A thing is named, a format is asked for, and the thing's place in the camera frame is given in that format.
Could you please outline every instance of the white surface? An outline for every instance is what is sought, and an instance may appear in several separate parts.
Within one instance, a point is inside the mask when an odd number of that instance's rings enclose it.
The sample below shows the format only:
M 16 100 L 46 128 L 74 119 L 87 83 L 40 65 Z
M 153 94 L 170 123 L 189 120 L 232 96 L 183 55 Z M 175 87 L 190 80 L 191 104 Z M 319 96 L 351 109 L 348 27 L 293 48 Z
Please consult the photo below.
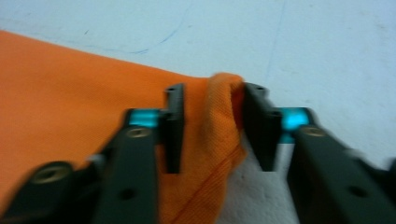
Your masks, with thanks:
M 386 167 L 396 155 L 396 3 L 0 0 L 0 29 L 197 77 L 241 75 Z M 218 223 L 297 223 L 279 172 L 249 157 Z

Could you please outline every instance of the orange fabric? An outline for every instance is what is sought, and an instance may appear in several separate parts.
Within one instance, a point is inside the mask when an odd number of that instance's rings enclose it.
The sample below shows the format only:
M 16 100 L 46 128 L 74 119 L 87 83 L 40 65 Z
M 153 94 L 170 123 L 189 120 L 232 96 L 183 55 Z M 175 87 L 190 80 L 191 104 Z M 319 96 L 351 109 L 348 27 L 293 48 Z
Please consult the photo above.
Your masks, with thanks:
M 23 177 L 48 161 L 81 167 L 120 127 L 126 108 L 163 107 L 183 82 L 182 173 L 163 173 L 161 223 L 213 223 L 240 146 L 241 77 L 186 77 L 0 32 L 0 211 Z

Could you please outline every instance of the turquoise marking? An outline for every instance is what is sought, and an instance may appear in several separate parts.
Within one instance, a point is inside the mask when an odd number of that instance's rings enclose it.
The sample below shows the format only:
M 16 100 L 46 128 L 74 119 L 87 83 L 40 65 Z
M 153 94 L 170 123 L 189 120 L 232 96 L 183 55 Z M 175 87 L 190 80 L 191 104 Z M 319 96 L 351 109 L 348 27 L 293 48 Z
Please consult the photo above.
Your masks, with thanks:
M 298 129 L 301 125 L 309 124 L 309 118 L 303 108 L 300 107 L 285 107 L 279 108 L 283 114 L 282 131 L 280 143 L 294 143 L 291 133 Z
M 158 127 L 159 115 L 159 109 L 135 109 L 131 113 L 129 125 L 156 128 Z

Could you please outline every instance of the robotic claw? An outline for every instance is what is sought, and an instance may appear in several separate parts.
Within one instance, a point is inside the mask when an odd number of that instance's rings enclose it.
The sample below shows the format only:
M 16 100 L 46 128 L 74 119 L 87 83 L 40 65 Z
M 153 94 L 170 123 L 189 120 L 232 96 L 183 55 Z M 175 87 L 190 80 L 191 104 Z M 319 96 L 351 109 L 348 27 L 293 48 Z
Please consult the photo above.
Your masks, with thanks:
M 154 149 L 164 144 L 168 173 L 179 172 L 183 88 L 166 90 L 167 109 L 128 110 L 87 168 L 74 171 L 64 161 L 39 167 L 0 223 L 158 223 Z M 396 160 L 384 171 L 351 158 L 311 110 L 275 108 L 265 94 L 246 83 L 245 133 L 266 172 L 274 170 L 277 144 L 294 143 L 287 179 L 301 223 L 396 223 Z

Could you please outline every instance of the black plastic part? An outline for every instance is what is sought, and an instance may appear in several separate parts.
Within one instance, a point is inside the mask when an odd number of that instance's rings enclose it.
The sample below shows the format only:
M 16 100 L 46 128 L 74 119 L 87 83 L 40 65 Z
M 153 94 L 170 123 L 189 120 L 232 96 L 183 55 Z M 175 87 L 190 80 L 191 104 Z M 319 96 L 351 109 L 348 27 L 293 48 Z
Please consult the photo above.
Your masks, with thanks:
M 161 114 L 160 136 L 165 147 L 167 171 L 178 174 L 184 133 L 184 85 L 176 84 L 165 92 L 167 109 Z
M 264 171 L 274 171 L 277 144 L 282 134 L 282 114 L 266 99 L 264 87 L 245 84 L 242 120 L 260 167 Z
M 50 223 L 67 205 L 72 184 L 69 163 L 54 161 L 39 167 L 18 191 L 0 223 Z
M 148 135 L 133 137 L 133 129 Z M 93 224 L 157 223 L 156 130 L 132 126 L 116 136 Z
M 396 223 L 396 209 L 346 147 L 322 130 L 295 132 L 288 183 L 301 223 Z

